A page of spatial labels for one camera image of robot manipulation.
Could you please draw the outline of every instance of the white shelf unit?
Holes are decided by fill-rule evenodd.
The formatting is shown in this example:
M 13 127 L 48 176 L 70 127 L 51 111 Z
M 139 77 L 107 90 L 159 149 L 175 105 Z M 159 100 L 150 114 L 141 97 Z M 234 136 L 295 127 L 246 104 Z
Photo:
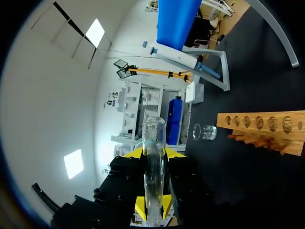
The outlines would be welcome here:
M 155 90 L 160 90 L 158 108 L 157 108 L 157 116 L 162 117 L 165 121 L 167 121 L 169 102 L 172 99 L 175 99 L 177 96 L 181 97 L 181 99 L 183 101 L 183 107 L 182 107 L 180 123 L 179 123 L 180 127 L 179 127 L 178 141 L 177 141 L 177 144 L 175 144 L 175 145 L 167 145 L 167 146 L 176 151 L 180 151 L 180 152 L 185 151 L 185 144 L 179 143 L 180 135 L 181 135 L 181 131 L 182 131 L 183 114 L 184 114 L 185 88 L 171 89 L 168 86 L 159 85 L 159 84 L 145 83 L 145 82 L 130 82 L 130 81 L 127 81 L 126 87 L 131 85 L 131 83 L 136 83 L 138 85 L 138 87 L 141 87 L 141 88 L 151 88 L 151 89 L 155 89 Z M 137 87 L 136 92 L 132 92 L 132 96 L 137 96 L 137 94 L 139 95 L 136 97 L 137 98 L 136 107 L 139 109 L 141 107 L 141 105 L 139 104 L 140 96 L 141 96 L 141 88 L 139 89 L 138 87 Z M 128 98 L 128 93 L 130 93 L 130 91 L 127 90 L 127 88 L 126 88 L 125 98 Z M 139 119 L 138 112 L 134 113 L 134 115 L 135 115 L 135 120 L 138 120 Z M 130 144 L 133 147 L 135 147 L 138 143 L 140 143 L 142 141 L 141 137 L 137 138 L 135 135 L 136 128 L 137 128 L 137 122 L 135 121 L 134 126 L 133 126 L 134 131 L 132 132 L 131 137 L 127 133 L 120 133 L 120 135 L 118 135 L 118 136 L 111 136 L 111 140 L 114 142 L 122 143 L 122 144 Z
M 124 101 L 124 120 L 122 127 L 122 134 L 125 134 L 126 138 L 130 135 L 131 140 L 135 140 L 136 137 L 136 129 L 137 129 L 137 120 L 139 113 L 139 101 L 141 98 L 141 83 L 132 83 L 127 82 L 126 84 L 126 92 L 125 92 L 125 101 Z M 132 128 L 132 133 L 128 133 L 129 128 L 126 127 L 126 122 L 133 122 L 129 124 Z

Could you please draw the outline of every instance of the desk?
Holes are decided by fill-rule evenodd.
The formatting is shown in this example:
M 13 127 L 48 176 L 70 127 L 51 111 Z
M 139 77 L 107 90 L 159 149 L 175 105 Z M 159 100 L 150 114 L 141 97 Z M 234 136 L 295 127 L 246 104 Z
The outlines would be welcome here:
M 302 157 L 280 156 L 227 139 L 230 130 L 223 128 L 213 141 L 194 141 L 191 130 L 196 123 L 215 125 L 219 112 L 305 110 L 305 69 L 291 68 L 277 35 L 253 8 L 217 49 L 226 51 L 231 91 L 202 81 L 204 102 L 192 105 L 186 154 L 197 160 L 218 204 L 234 204 L 270 187 L 276 187 L 280 197 L 299 175 Z M 208 57 L 204 64 L 220 73 L 217 57 Z

